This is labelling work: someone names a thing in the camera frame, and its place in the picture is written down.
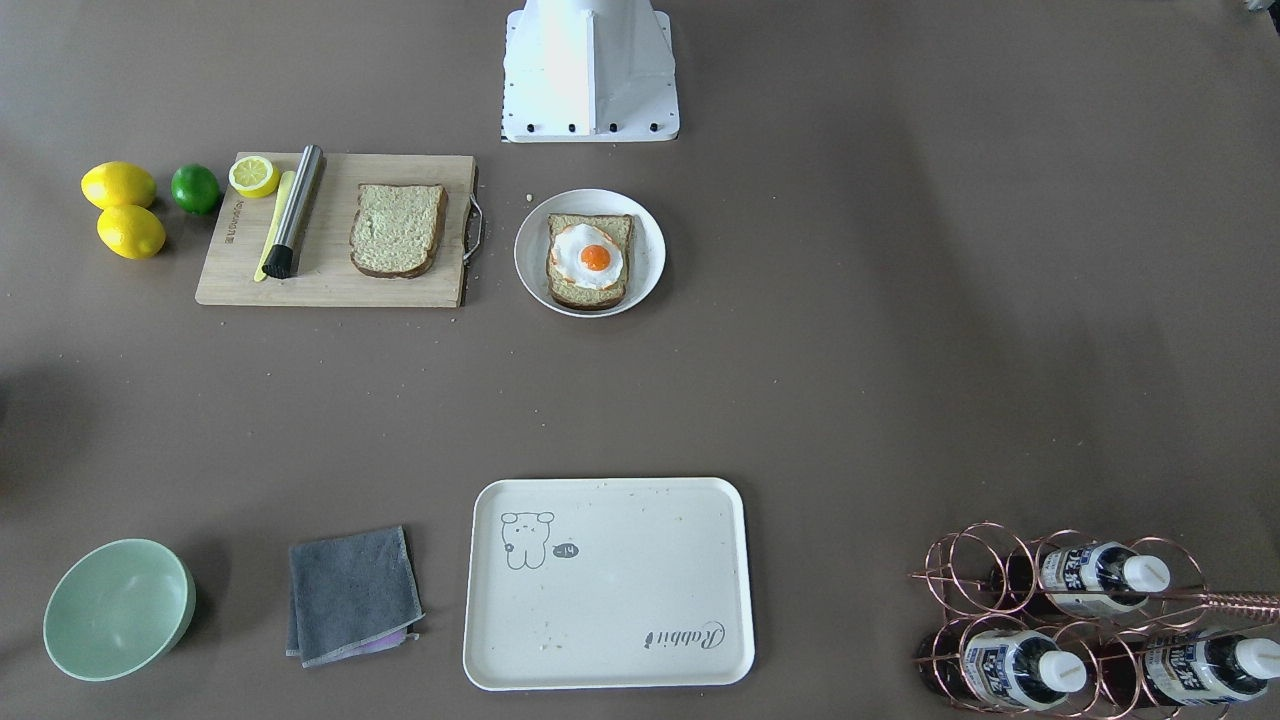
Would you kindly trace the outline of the bread slice with egg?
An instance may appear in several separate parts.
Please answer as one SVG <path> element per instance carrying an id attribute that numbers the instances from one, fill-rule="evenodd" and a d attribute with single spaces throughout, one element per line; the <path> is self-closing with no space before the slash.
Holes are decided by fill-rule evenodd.
<path id="1" fill-rule="evenodd" d="M 563 228 L 575 223 L 585 223 L 589 225 L 595 225 L 604 231 L 612 237 L 612 240 L 621 247 L 623 252 L 623 274 L 622 279 L 614 287 L 605 291 L 594 291 L 585 288 L 576 288 L 571 284 L 561 282 L 553 278 L 549 273 L 549 250 L 547 252 L 545 272 L 547 278 L 550 283 L 550 293 L 553 299 L 567 306 L 580 310 L 602 310 L 613 307 L 626 293 L 630 281 L 630 245 L 634 238 L 635 219 L 631 215 L 579 215 L 568 213 L 552 213 L 548 217 L 548 231 L 552 240 L 553 234 L 558 233 Z"/>

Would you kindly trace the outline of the fried egg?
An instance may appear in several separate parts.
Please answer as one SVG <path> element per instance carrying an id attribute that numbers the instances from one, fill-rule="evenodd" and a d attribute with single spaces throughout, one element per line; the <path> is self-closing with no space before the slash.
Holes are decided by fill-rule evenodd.
<path id="1" fill-rule="evenodd" d="M 609 234 L 595 225 L 570 224 L 553 234 L 549 273 L 576 288 L 605 291 L 622 279 L 625 256 Z"/>

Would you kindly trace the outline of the cream serving tray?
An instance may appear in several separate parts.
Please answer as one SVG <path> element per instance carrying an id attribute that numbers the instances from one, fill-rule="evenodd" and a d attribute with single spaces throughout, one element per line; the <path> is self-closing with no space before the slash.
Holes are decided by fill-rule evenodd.
<path id="1" fill-rule="evenodd" d="M 462 662 L 484 691 L 730 685 L 756 657 L 718 477 L 502 479 L 474 505 Z"/>

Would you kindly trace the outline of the yellow plastic knife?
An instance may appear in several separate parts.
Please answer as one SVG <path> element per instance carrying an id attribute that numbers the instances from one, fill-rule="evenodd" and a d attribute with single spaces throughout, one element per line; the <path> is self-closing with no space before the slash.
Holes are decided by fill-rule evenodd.
<path id="1" fill-rule="evenodd" d="M 265 281 L 268 278 L 268 274 L 264 270 L 264 268 L 265 268 L 265 265 L 268 263 L 270 252 L 273 251 L 273 247 L 275 246 L 276 234 L 278 234 L 279 228 L 280 228 L 282 218 L 283 218 L 283 215 L 285 213 L 285 206 L 287 206 L 288 199 L 291 196 L 291 191 L 292 191 L 294 179 L 296 179 L 296 172 L 294 170 L 284 170 L 280 174 L 280 181 L 279 181 L 279 184 L 278 184 L 276 192 L 275 192 L 275 200 L 274 200 L 274 208 L 273 208 L 273 213 L 271 213 L 271 220 L 270 220 L 270 224 L 269 224 L 269 228 L 268 228 L 268 234 L 266 234 L 266 238 L 265 238 L 265 245 L 264 245 L 262 251 L 261 251 L 261 256 L 260 256 L 260 259 L 259 259 L 259 261 L 256 263 L 256 266 L 255 266 L 253 282 L 262 282 L 262 281 Z"/>

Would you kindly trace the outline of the wooden cutting board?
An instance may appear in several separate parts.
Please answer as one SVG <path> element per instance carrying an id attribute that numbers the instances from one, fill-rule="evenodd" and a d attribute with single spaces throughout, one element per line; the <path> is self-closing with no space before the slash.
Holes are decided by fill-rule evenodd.
<path id="1" fill-rule="evenodd" d="M 477 249 L 468 219 L 477 176 L 465 155 L 324 151 L 297 236 L 289 279 L 257 282 L 275 196 L 246 199 L 227 188 L 195 299 L 206 306 L 458 307 L 465 255 Z M 440 184 L 448 193 L 442 241 L 431 268 L 413 279 L 378 279 L 349 261 L 349 232 L 361 184 Z"/>

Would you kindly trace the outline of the half cut lemon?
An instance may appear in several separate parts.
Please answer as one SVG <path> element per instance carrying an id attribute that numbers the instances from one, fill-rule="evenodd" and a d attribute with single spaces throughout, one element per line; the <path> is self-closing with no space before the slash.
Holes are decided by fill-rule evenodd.
<path id="1" fill-rule="evenodd" d="M 282 172 L 262 155 L 238 158 L 228 170 L 229 186 L 244 199 L 264 199 L 276 192 Z"/>

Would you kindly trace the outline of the drink bottle bottom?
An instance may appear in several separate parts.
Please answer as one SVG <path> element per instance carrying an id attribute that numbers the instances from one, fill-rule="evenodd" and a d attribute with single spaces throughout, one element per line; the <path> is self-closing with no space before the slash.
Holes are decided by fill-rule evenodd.
<path id="1" fill-rule="evenodd" d="M 1123 708 L 1236 705 L 1265 696 L 1279 676 L 1268 638 L 1197 632 L 1096 651 L 1100 679 Z"/>
<path id="2" fill-rule="evenodd" d="M 927 689 L 989 710 L 1047 711 L 1088 680 L 1080 657 L 1025 629 L 943 630 L 922 641 L 914 661 Z"/>

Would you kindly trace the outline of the drink bottle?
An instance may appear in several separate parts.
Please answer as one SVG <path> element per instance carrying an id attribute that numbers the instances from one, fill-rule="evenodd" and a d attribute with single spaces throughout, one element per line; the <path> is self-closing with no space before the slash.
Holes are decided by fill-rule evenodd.
<path id="1" fill-rule="evenodd" d="M 927 689 L 989 710 L 1047 711 L 1088 680 L 1080 657 L 1025 629 L 943 630 L 922 641 L 914 661 Z"/>
<path id="2" fill-rule="evenodd" d="M 1051 547 L 996 562 L 982 588 L 1000 610 L 1044 621 L 1117 618 L 1137 611 L 1171 585 L 1158 556 L 1117 542 Z"/>
<path id="3" fill-rule="evenodd" d="M 1236 705 L 1265 696 L 1279 676 L 1268 638 L 1197 632 L 1096 651 L 1100 679 L 1123 708 Z"/>

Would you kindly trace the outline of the green lime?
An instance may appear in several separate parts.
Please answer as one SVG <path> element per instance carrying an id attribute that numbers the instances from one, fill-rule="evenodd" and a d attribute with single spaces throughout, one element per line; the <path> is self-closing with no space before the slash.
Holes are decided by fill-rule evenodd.
<path id="1" fill-rule="evenodd" d="M 172 176 L 172 200 L 193 215 L 209 215 L 221 201 L 221 187 L 215 174 L 200 164 L 179 167 Z"/>

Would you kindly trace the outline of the drink bottle top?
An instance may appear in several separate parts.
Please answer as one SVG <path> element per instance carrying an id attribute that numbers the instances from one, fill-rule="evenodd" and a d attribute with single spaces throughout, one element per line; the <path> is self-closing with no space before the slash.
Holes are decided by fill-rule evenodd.
<path id="1" fill-rule="evenodd" d="M 1158 556 L 1117 542 L 1051 547 L 996 562 L 982 588 L 1000 610 L 1044 621 L 1117 618 L 1137 611 L 1171 585 Z"/>

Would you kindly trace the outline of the yellow lemon lower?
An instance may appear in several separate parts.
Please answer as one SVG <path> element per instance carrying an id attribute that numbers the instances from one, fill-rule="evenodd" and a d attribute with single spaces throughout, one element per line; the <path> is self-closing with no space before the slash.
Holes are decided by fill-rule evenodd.
<path id="1" fill-rule="evenodd" d="M 136 205 L 104 209 L 96 229 L 104 245 L 125 259 L 152 258 L 166 242 L 160 219 L 148 209 Z"/>

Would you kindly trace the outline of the yellow lemon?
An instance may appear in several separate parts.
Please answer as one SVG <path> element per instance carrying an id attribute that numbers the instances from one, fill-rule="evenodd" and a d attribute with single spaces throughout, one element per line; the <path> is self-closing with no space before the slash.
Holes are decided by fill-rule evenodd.
<path id="1" fill-rule="evenodd" d="M 166 242 L 160 219 L 148 209 L 136 205 L 104 209 L 96 229 L 104 245 L 125 259 L 152 258 Z"/>
<path id="2" fill-rule="evenodd" d="M 91 168 L 82 176 L 79 187 L 101 210 L 125 205 L 150 208 L 157 193 L 155 178 L 129 161 L 105 161 Z"/>

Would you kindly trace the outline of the yellow lemon upper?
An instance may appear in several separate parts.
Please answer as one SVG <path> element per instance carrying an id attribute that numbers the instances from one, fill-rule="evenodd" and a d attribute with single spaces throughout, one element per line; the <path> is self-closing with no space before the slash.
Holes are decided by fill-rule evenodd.
<path id="1" fill-rule="evenodd" d="M 91 168 L 82 176 L 79 187 L 101 210 L 125 205 L 150 208 L 157 193 L 155 178 L 129 161 L 105 161 Z"/>

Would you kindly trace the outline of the mint green bowl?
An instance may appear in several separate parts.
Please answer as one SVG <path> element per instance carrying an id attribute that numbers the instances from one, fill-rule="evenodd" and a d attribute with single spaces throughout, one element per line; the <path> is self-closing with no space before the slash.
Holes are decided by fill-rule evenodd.
<path id="1" fill-rule="evenodd" d="M 195 615 L 186 562 L 145 538 L 116 539 L 77 561 L 44 615 L 52 664 L 82 682 L 114 682 L 173 650 Z"/>

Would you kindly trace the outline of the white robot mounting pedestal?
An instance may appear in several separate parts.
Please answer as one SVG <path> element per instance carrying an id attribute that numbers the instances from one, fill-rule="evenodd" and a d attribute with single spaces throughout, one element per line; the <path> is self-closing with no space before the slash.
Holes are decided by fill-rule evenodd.
<path id="1" fill-rule="evenodd" d="M 649 1 L 527 1 L 504 28 L 503 141 L 678 137 L 672 23 Z"/>

